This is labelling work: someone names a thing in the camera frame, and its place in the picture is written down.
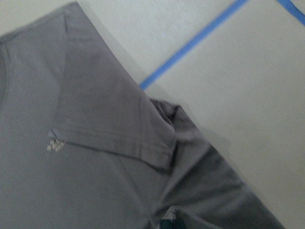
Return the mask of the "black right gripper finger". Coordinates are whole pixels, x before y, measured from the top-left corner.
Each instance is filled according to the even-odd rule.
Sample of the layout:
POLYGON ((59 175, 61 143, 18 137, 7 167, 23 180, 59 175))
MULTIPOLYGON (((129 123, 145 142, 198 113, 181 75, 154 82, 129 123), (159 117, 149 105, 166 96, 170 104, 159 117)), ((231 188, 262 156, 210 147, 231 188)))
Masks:
POLYGON ((161 229, 185 229, 185 222, 181 219, 161 219, 161 229))

